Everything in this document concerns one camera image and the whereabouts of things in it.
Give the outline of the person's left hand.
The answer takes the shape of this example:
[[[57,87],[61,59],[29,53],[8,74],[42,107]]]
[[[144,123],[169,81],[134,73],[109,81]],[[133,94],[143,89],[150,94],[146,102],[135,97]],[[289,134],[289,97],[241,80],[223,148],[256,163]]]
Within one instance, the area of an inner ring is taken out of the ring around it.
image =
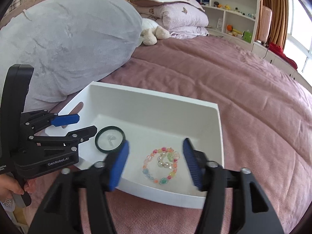
[[[12,194],[23,195],[25,192],[33,193],[35,191],[36,179],[27,180],[22,188],[18,181],[7,174],[1,174],[1,202],[12,199]]]

